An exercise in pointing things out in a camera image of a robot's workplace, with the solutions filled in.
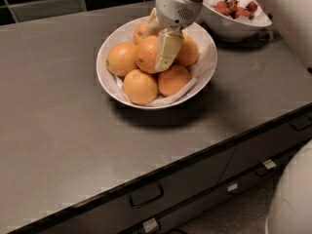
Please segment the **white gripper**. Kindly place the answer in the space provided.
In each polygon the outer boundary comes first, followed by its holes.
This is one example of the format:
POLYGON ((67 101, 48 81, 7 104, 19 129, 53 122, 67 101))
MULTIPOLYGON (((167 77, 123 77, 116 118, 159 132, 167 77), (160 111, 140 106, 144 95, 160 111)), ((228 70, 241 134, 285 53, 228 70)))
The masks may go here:
POLYGON ((195 21, 202 3, 203 0, 155 0, 156 9, 153 8, 149 15, 143 37, 158 35, 155 63, 158 72, 167 70, 173 64, 184 41, 181 27, 195 21))

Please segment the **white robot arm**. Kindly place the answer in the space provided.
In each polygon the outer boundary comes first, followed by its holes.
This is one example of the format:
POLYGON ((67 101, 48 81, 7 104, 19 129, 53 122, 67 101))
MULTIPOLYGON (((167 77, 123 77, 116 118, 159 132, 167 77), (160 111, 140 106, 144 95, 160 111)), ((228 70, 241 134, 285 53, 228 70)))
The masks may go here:
MULTIPOLYGON (((312 0, 256 0, 306 67, 312 66, 312 0)), ((286 165, 265 222, 265 234, 312 234, 312 140, 286 165)))

